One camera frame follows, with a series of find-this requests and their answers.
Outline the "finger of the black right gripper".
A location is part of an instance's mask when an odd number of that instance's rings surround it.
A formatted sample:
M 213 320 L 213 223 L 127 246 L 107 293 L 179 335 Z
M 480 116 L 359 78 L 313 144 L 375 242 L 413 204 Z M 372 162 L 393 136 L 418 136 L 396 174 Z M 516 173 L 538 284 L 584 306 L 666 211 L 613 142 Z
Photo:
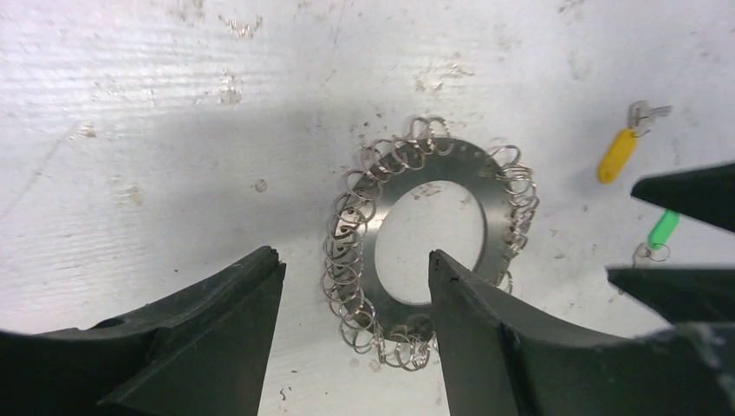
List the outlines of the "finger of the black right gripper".
M 645 177 L 635 182 L 630 195 L 734 232 L 734 164 Z
M 672 324 L 734 322 L 734 270 L 608 267 L 608 282 Z

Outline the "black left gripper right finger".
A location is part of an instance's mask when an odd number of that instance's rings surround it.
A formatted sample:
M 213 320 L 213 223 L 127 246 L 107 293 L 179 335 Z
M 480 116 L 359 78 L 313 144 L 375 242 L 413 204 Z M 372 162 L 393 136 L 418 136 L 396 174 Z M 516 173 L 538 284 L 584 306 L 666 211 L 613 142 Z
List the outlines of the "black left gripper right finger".
M 734 412 L 734 322 L 609 335 L 503 292 L 441 250 L 428 282 L 453 415 Z

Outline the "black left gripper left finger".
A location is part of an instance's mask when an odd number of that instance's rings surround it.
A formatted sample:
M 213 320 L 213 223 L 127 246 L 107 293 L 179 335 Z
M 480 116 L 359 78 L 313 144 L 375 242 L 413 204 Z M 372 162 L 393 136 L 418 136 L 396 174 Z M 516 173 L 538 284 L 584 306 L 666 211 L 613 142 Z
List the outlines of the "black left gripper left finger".
M 2 414 L 256 414 L 285 271 L 264 246 L 92 328 L 2 332 Z

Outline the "key with green tag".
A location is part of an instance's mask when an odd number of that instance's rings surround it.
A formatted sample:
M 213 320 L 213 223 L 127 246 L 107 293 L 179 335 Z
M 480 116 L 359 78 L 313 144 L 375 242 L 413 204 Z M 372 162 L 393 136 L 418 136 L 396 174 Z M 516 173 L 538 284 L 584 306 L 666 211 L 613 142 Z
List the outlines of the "key with green tag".
M 680 223 L 680 214 L 665 210 L 644 242 L 641 242 L 633 254 L 633 266 L 642 267 L 654 263 L 664 263 L 671 256 L 667 242 Z

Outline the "metal disc with key rings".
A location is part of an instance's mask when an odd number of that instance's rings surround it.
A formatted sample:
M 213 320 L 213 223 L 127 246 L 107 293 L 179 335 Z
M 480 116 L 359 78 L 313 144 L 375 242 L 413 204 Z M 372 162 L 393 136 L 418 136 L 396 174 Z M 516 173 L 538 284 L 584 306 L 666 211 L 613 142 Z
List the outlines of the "metal disc with key rings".
M 438 348 L 427 305 L 393 297 L 375 266 L 379 229 L 405 194 L 433 182 L 464 187 L 477 201 L 483 240 L 473 270 L 511 292 L 511 261 L 525 248 L 540 199 L 533 170 L 517 146 L 486 151 L 451 134 L 444 118 L 414 117 L 407 133 L 362 147 L 359 165 L 345 172 L 323 242 L 320 279 L 343 341 L 380 364 L 415 372 Z

